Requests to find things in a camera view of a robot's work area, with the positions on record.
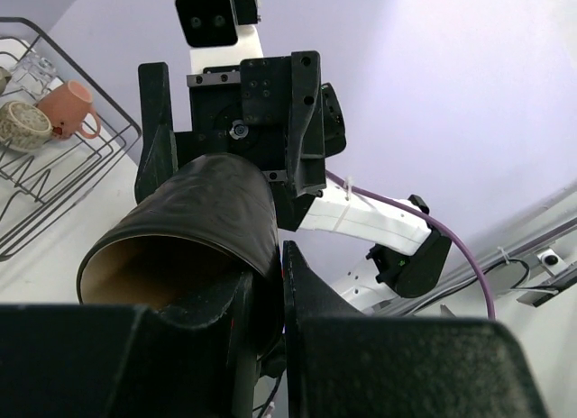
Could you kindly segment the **orange mug white inside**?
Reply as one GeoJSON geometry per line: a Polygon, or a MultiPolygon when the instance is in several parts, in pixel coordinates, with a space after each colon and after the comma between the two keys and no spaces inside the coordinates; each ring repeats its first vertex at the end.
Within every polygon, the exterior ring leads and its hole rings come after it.
{"type": "Polygon", "coordinates": [[[53,140],[65,141],[76,133],[92,140],[101,132],[101,121],[93,105],[93,96],[76,80],[70,80],[53,89],[36,107],[49,118],[53,140]],[[95,132],[87,132],[83,127],[89,114],[95,120],[95,132]]]}

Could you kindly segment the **grey-green ceramic cup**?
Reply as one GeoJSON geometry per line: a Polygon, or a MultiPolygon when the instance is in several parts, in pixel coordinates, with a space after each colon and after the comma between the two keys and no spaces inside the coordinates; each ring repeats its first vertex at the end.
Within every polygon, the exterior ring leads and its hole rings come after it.
{"type": "Polygon", "coordinates": [[[0,68],[0,95],[2,95],[4,93],[4,91],[6,90],[8,84],[10,83],[11,78],[12,78],[12,74],[10,73],[10,71],[6,68],[1,67],[0,68]]]}

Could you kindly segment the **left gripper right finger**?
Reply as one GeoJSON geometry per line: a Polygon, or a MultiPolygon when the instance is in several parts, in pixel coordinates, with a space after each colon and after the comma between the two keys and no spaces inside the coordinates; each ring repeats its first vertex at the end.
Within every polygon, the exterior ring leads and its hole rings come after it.
{"type": "Polygon", "coordinates": [[[292,417],[545,417],[502,324],[357,311],[283,245],[292,417]]]}

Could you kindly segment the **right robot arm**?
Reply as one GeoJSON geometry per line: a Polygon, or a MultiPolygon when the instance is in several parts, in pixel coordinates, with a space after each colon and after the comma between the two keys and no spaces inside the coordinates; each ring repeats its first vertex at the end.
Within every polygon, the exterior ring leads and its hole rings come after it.
{"type": "Polygon", "coordinates": [[[264,268],[271,235],[300,229],[371,246],[338,293],[368,312],[393,296],[417,298],[438,283],[452,239],[418,195],[389,203],[326,169],[346,146],[343,112],[314,50],[206,66],[187,78],[192,127],[175,132],[169,69],[138,67],[142,154],[137,202],[184,200],[220,214],[239,237],[226,250],[264,268]]]}

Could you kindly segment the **small beige speckled cup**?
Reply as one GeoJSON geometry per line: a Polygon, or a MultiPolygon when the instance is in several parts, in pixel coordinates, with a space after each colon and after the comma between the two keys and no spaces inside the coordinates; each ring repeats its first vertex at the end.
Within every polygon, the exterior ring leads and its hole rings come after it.
{"type": "Polygon", "coordinates": [[[1,143],[10,150],[30,153],[51,137],[49,118],[34,105],[10,101],[1,107],[1,143]]]}

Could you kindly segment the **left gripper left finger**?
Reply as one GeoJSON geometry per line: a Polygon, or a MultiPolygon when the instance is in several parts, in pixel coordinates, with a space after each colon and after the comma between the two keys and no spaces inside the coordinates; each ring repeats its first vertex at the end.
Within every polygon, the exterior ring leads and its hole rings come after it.
{"type": "Polygon", "coordinates": [[[4,417],[248,417],[253,279],[229,276],[156,312],[143,305],[1,309],[4,417]]]}

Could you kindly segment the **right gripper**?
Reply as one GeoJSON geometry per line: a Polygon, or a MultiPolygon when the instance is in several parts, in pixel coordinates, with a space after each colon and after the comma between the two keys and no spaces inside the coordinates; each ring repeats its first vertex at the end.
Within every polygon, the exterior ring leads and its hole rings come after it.
{"type": "Polygon", "coordinates": [[[278,226],[296,231],[326,187],[325,160],[346,147],[343,112],[315,50],[245,59],[187,77],[192,128],[173,131],[169,68],[138,67],[142,152],[137,204],[208,153],[249,160],[268,179],[278,226]]]}

